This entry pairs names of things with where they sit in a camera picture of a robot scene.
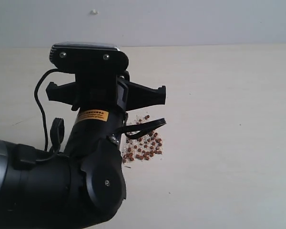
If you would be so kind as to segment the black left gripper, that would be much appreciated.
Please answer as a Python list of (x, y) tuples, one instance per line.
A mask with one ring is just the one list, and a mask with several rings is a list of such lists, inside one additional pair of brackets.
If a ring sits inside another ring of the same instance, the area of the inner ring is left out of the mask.
[(166, 123), (161, 118), (126, 124), (129, 111), (164, 105), (165, 86), (152, 89), (119, 76), (77, 74), (73, 83), (49, 83), (46, 94), (50, 101), (69, 104), (78, 113), (66, 143), (66, 155), (90, 154), (92, 145), (101, 139), (119, 147), (122, 134), (129, 139), (139, 139)]

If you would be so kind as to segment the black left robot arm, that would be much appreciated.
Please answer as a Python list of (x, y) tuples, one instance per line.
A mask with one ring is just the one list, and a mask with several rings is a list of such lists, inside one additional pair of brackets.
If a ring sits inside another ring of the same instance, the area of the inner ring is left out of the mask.
[(77, 117), (66, 147), (64, 120), (53, 120), (51, 148), (0, 140), (0, 229), (84, 229), (109, 221), (126, 199), (122, 135), (139, 139), (165, 124), (127, 125), (128, 112), (162, 105), (166, 88), (148, 88), (128, 73), (76, 73), (75, 82), (49, 83), (51, 101)]

